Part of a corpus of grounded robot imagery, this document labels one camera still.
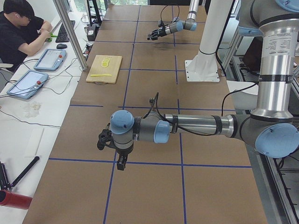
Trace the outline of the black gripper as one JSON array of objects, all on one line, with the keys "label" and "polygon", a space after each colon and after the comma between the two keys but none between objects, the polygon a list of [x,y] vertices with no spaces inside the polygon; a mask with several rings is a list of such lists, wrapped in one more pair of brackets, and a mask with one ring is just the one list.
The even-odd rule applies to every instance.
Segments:
[{"label": "black gripper", "polygon": [[118,143],[116,140],[113,140],[113,143],[115,145],[116,152],[119,154],[117,169],[123,171],[126,168],[128,155],[134,149],[134,142],[131,140],[128,143]]},{"label": "black gripper", "polygon": [[148,34],[147,40],[157,40],[159,37],[163,36],[166,36],[165,27],[160,27]]}]

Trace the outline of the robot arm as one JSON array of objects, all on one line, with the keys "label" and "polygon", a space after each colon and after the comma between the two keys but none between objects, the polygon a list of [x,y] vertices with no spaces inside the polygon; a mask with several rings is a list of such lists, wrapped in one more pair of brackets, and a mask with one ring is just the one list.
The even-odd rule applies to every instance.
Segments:
[{"label": "robot arm", "polygon": [[162,13],[164,9],[168,7],[168,5],[165,6],[160,13],[160,20],[158,21],[158,29],[153,30],[151,33],[149,33],[147,35],[147,40],[155,41],[159,37],[167,36],[182,30],[190,30],[190,31],[196,30],[197,27],[196,16],[199,7],[199,0],[192,0],[190,2],[189,12],[186,20],[181,20],[179,18],[179,13],[180,13],[179,5],[174,3],[172,4],[172,6],[178,7],[177,17],[174,17],[170,24],[164,24],[162,19]]},{"label": "robot arm", "polygon": [[263,38],[257,103],[250,115],[195,116],[161,115],[153,106],[143,117],[126,110],[111,115],[108,136],[99,135],[119,154],[117,168],[123,170],[135,141],[166,143],[171,133],[200,136],[225,135],[242,140],[259,153],[283,158],[299,145],[299,132],[288,111],[292,64],[299,32],[299,3],[296,0],[244,0],[240,9],[240,31]]}]

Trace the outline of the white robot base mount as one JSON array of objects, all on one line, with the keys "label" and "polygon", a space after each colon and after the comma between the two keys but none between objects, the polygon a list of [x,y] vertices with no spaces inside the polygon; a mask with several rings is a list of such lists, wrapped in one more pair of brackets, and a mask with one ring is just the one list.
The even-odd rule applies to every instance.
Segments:
[{"label": "white robot base mount", "polygon": [[220,81],[216,52],[233,5],[233,0],[211,1],[198,54],[192,60],[185,61],[188,82]]}]

